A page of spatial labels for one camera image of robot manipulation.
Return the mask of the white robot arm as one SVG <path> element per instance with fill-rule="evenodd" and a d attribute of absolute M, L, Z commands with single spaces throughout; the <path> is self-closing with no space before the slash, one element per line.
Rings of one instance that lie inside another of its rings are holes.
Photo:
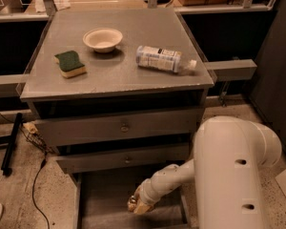
<path fill-rule="evenodd" d="M 180 185 L 195 183 L 199 229 L 270 229 L 258 169 L 281 157 L 276 133 L 265 125 L 215 116 L 194 135 L 194 157 L 171 164 L 136 189 L 133 212 L 143 215 Z"/>

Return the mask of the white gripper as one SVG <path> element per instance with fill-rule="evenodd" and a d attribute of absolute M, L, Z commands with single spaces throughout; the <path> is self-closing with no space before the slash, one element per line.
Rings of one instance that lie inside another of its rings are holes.
<path fill-rule="evenodd" d="M 154 209 L 153 205 L 160 201 L 162 197 L 163 194 L 153 187 L 152 180 L 150 178 L 145 179 L 133 193 L 133 201 L 141 200 L 143 202 L 138 204 L 133 212 L 136 215 L 151 212 Z"/>

